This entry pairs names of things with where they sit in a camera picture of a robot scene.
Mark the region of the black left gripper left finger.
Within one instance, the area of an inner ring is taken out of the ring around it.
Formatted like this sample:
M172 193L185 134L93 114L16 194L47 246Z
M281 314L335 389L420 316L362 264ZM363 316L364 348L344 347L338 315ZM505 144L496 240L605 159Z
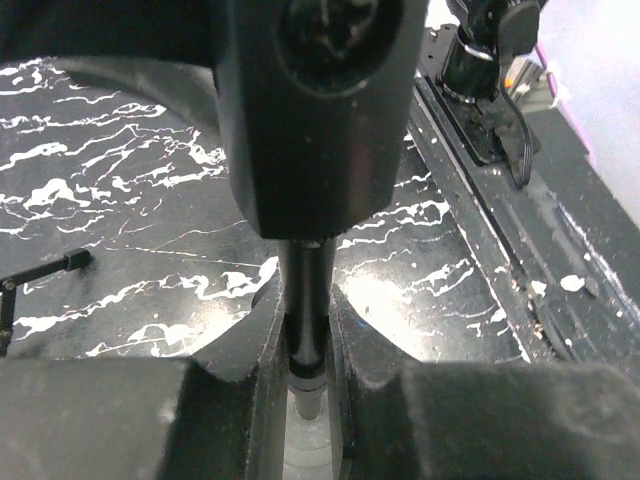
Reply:
M5 360L5 479L278 479L280 295L191 357Z

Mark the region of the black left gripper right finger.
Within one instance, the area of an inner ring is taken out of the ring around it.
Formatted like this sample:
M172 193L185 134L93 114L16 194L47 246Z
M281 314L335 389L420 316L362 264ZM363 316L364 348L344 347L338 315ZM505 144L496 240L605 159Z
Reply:
M429 362L334 289L327 340L337 479L635 479L639 390L602 364Z

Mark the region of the black round-base stand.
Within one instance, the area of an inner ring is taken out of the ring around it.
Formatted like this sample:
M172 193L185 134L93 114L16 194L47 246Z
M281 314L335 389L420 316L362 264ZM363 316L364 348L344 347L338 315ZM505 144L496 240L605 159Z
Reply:
M1 58L208 67L241 213L279 244L286 392L328 392L335 240L392 197L422 1L5 1Z

